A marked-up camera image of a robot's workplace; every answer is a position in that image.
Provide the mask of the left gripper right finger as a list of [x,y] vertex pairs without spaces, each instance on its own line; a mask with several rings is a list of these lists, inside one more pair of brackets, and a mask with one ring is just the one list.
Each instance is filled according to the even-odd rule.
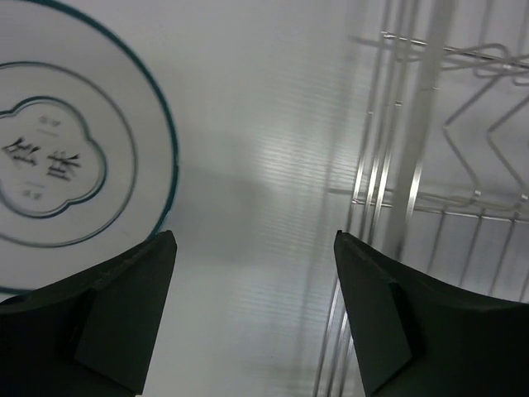
[[347,232],[334,252],[366,395],[527,395],[527,304],[449,285]]

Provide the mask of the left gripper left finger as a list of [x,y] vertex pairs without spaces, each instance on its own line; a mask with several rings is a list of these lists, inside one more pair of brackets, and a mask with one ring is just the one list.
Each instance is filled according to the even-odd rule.
[[1,303],[3,396],[139,396],[177,254],[171,231]]

